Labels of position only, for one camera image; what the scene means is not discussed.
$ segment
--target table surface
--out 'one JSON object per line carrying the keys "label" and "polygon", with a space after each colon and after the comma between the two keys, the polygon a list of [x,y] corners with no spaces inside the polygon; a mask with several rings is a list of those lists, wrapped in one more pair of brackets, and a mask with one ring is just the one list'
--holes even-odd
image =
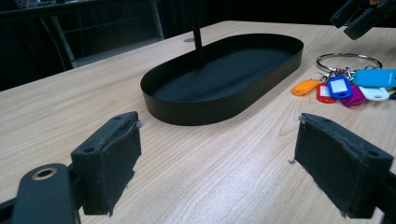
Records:
{"label": "table surface", "polygon": [[[152,117],[140,89],[147,71],[194,49],[192,33],[2,91],[0,202],[16,196],[30,170],[70,164],[70,153],[105,122],[137,111],[143,127],[135,176],[112,217],[85,216],[80,209],[83,223],[379,223],[378,209],[371,219],[342,217],[304,168],[289,160],[302,113],[332,119],[396,156],[396,102],[351,109],[290,89],[321,72],[316,58],[322,54],[363,54],[396,67],[396,29],[373,28],[351,40],[332,26],[224,21],[201,32],[204,45],[230,35],[294,36],[304,42],[302,63],[241,114],[195,127]],[[342,67],[344,61],[325,62]],[[348,64],[364,63],[357,61]]]}

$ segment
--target key tag label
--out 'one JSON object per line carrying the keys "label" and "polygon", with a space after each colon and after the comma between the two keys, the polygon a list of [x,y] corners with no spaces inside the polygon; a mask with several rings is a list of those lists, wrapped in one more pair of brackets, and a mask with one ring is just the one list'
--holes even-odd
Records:
{"label": "key tag label", "polygon": [[359,87],[367,100],[370,101],[385,101],[389,98],[389,93],[385,88],[368,88]]}
{"label": "key tag label", "polygon": [[297,96],[307,95],[318,84],[319,84],[319,81],[316,79],[307,79],[307,80],[300,82],[297,86],[295,86],[293,89],[291,89],[291,93],[293,95],[297,95]]}
{"label": "key tag label", "polygon": [[325,82],[317,85],[317,99],[324,104],[334,104],[337,102],[336,99],[330,96],[329,87]]}
{"label": "key tag label", "polygon": [[396,87],[396,69],[361,69],[353,74],[352,82],[370,88]]}
{"label": "key tag label", "polygon": [[364,104],[364,102],[366,102],[366,97],[361,92],[361,89],[354,84],[350,84],[350,87],[352,89],[352,95],[346,99],[342,99],[341,103],[346,107],[354,107]]}
{"label": "key tag label", "polygon": [[327,82],[330,96],[334,99],[345,99],[352,94],[349,81],[346,77],[331,77]]}

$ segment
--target black rod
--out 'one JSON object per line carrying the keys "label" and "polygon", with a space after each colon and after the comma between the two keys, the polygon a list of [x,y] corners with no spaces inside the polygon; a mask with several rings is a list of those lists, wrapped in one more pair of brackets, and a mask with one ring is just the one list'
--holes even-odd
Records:
{"label": "black rod", "polygon": [[198,64],[205,65],[204,50],[202,48],[201,31],[199,24],[198,6],[196,0],[190,0],[190,9],[192,16],[192,32],[194,34],[195,51],[198,57]]}

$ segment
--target key ring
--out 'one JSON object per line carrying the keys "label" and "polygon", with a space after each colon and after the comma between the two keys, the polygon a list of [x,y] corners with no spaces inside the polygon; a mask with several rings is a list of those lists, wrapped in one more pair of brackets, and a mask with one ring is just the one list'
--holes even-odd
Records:
{"label": "key ring", "polygon": [[377,59],[370,58],[370,57],[368,57],[368,56],[361,55],[361,54],[351,54],[351,53],[330,53],[330,54],[323,54],[323,55],[320,55],[320,56],[318,56],[318,58],[317,58],[317,65],[318,65],[319,67],[321,67],[321,68],[327,70],[328,72],[336,71],[337,68],[331,68],[331,67],[326,66],[326,65],[323,65],[323,64],[321,63],[321,62],[322,62],[323,60],[325,60],[325,59],[334,58],[334,57],[350,57],[350,58],[364,59],[364,60],[370,61],[370,62],[372,62],[372,63],[375,63],[375,64],[377,65],[377,67],[375,67],[375,68],[377,68],[377,69],[381,69],[381,68],[382,68],[382,63],[381,63],[379,60],[377,60]]}

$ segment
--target black oval tray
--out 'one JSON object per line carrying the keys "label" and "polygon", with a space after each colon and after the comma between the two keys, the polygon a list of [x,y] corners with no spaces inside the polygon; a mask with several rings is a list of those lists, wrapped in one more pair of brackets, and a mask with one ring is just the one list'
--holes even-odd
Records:
{"label": "black oval tray", "polygon": [[167,123],[194,126],[232,118],[301,63],[304,43],[286,35],[223,38],[148,71],[140,86],[148,111]]}

